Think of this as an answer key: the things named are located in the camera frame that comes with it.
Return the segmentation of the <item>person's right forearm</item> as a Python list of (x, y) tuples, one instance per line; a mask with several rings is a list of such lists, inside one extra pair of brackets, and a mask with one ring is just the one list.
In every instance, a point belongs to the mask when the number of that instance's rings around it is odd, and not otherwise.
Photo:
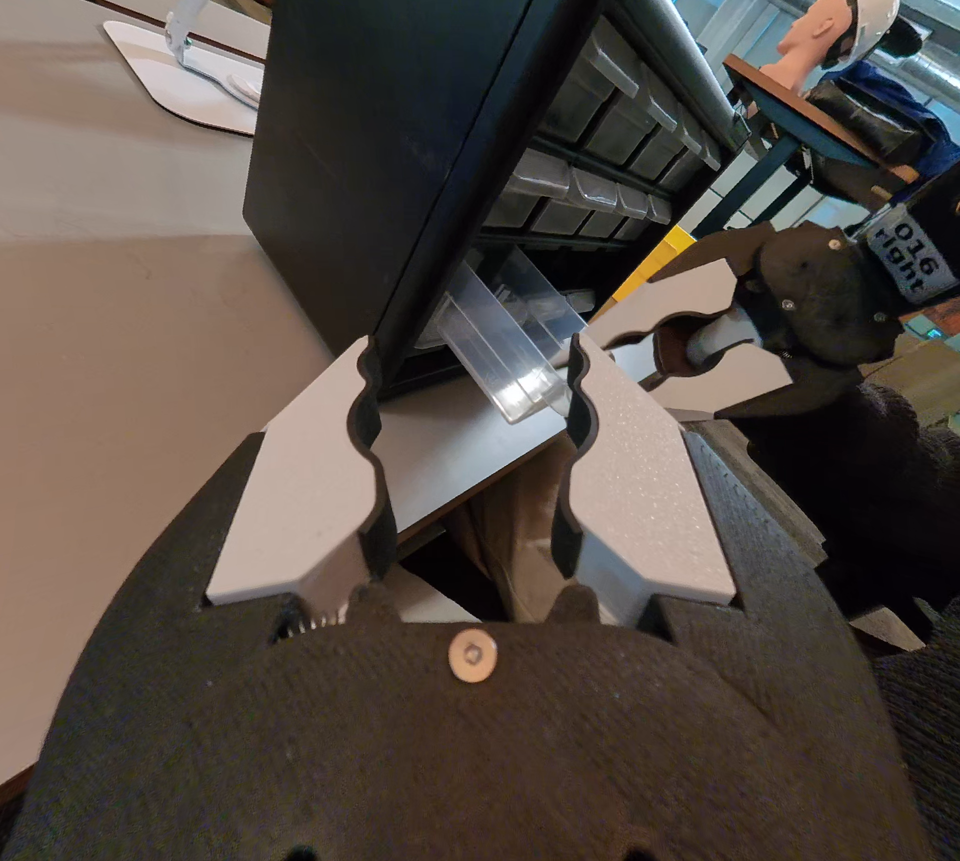
[(753, 459), (822, 534), (816, 572), (848, 619), (890, 610), (921, 643), (959, 590), (959, 440), (862, 384), (804, 414), (740, 419)]

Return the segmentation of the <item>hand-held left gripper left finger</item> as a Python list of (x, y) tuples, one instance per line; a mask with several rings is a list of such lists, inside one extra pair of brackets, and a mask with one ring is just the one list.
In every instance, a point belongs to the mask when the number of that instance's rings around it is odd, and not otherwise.
[(398, 529), (380, 459), (375, 339), (364, 336), (262, 431), (206, 590), (215, 606), (293, 594), (318, 623), (381, 580)]

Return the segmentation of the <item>person's beige pants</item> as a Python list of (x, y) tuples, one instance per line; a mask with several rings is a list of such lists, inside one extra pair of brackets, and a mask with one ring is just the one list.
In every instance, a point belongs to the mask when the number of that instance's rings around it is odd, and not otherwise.
[(452, 541), (494, 583), (512, 622), (543, 622), (568, 584), (550, 545), (561, 477), (574, 454), (561, 433), (442, 519)]

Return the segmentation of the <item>mannequin head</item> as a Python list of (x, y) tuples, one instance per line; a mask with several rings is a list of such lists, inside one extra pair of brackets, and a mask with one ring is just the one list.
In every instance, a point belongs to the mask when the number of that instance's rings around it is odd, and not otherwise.
[(792, 94), (800, 95), (811, 72), (822, 66), (853, 20), (848, 0), (816, 0), (789, 27), (776, 47), (778, 60), (764, 71)]

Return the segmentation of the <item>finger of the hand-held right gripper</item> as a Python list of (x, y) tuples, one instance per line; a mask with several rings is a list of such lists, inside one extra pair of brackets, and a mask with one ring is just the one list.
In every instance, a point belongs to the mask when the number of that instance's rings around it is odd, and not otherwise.
[(721, 352), (719, 361), (703, 373), (666, 376), (651, 398), (676, 421), (709, 421), (792, 383), (778, 355), (744, 341)]
[(592, 323), (592, 340), (605, 351), (631, 339), (657, 339), (661, 326), (681, 317), (725, 316), (734, 304), (737, 276), (724, 259), (637, 286)]

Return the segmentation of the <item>rows of clear cabinet drawers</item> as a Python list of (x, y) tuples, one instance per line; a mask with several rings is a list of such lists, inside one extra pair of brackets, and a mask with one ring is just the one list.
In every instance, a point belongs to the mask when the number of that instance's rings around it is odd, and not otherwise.
[(468, 263), (493, 285), (519, 249), (590, 318), (663, 241), (726, 154), (601, 16), (483, 221)]

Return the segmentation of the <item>black parts drawer cabinet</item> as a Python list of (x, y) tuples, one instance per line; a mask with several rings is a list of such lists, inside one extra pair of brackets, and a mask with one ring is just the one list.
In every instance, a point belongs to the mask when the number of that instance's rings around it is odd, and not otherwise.
[(748, 129), (671, 0), (275, 0), (244, 219), (381, 403), (467, 374), (432, 319), (601, 16), (726, 155), (680, 220)]

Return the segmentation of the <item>blue cloth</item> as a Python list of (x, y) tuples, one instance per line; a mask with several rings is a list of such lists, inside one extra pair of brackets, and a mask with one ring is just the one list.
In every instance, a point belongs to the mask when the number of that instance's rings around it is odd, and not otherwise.
[(958, 163), (959, 147), (944, 121), (921, 104), (906, 86), (869, 60), (860, 60), (843, 70), (826, 72), (820, 77), (819, 84), (837, 81), (865, 90), (900, 115), (922, 126), (924, 139), (917, 157), (909, 162), (918, 172), (918, 179), (895, 193), (891, 198), (892, 205), (909, 199), (924, 184), (935, 180)]

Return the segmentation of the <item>white hard hat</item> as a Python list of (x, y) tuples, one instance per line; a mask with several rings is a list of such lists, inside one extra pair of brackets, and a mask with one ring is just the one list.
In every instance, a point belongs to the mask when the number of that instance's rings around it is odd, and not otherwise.
[(901, 0), (846, 0), (850, 24), (831, 46), (823, 68), (832, 70), (858, 63), (874, 51), (893, 27)]

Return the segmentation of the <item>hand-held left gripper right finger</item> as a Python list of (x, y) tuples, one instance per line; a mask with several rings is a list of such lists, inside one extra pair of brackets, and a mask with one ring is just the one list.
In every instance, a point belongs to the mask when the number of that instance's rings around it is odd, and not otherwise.
[(587, 334), (570, 341), (564, 467), (551, 555), (607, 624), (635, 628), (656, 595), (726, 607), (735, 579), (681, 425)]

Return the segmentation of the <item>white monitor stand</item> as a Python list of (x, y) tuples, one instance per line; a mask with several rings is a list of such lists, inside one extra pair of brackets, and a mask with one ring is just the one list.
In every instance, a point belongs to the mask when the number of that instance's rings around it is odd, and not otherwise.
[(108, 20), (103, 32), (163, 110), (197, 126), (253, 137), (263, 66), (212, 51), (195, 33), (211, 0), (178, 0), (163, 32)]

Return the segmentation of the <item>yellow plastic bin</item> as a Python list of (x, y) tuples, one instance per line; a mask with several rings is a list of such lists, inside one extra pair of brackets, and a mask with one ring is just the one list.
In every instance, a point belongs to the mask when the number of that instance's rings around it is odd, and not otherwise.
[(696, 239), (682, 227), (674, 225), (669, 228), (647, 257), (614, 292), (612, 299), (616, 303), (623, 301), (695, 242)]

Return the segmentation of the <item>black bag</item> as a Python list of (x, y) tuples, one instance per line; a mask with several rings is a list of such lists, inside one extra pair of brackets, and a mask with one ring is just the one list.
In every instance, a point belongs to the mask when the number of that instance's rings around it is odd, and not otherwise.
[(912, 163), (923, 152), (927, 135), (916, 117), (847, 78), (823, 80), (805, 99), (890, 164)]

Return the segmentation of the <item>clear plastic drawer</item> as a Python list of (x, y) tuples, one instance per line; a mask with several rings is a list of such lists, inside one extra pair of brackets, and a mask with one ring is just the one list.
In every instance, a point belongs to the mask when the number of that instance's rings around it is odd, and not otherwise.
[(489, 283), (462, 262), (432, 323), (507, 423), (569, 414), (570, 340), (586, 322), (517, 246)]

